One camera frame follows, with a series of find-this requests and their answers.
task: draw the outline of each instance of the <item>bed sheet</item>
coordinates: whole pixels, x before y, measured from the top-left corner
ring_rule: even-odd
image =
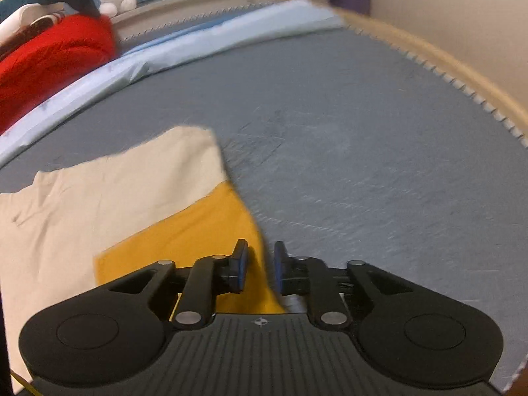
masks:
[[[2,133],[0,167],[82,108],[146,76],[237,46],[343,27],[332,10],[292,0],[168,41],[158,39],[152,46],[143,44],[57,92]]]
[[[171,126],[211,128],[268,245],[363,259],[493,317],[493,383],[528,351],[526,150],[473,100],[349,30],[232,49],[92,105],[0,169],[0,190]]]

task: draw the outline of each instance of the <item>gray mat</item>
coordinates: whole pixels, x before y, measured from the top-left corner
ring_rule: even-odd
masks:
[[[483,310],[505,337],[493,382],[510,379],[528,351],[528,160],[480,106],[368,37],[311,34],[114,94],[0,170],[0,190],[182,123],[215,131],[270,243],[364,259]]]

